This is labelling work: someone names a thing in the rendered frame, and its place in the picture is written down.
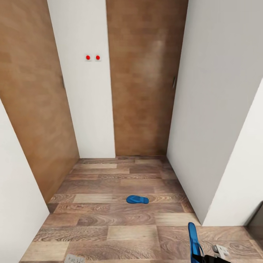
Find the sandal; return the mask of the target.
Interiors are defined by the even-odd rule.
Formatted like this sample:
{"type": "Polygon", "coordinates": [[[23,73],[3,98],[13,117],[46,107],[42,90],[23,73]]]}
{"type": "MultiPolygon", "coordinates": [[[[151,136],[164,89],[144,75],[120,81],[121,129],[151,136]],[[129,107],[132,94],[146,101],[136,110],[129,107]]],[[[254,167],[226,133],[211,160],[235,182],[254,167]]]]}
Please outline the sandal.
{"type": "Polygon", "coordinates": [[[126,201],[128,203],[144,203],[144,204],[147,204],[149,202],[148,198],[140,197],[136,195],[128,196],[126,201]]]}
{"type": "MultiPolygon", "coordinates": [[[[201,256],[199,247],[202,250],[202,247],[198,242],[197,231],[193,222],[188,222],[188,233],[189,233],[190,244],[191,244],[191,263],[199,263],[195,258],[192,257],[192,254],[201,256]]],[[[202,250],[202,254],[203,254],[203,250],[202,250]]]]}

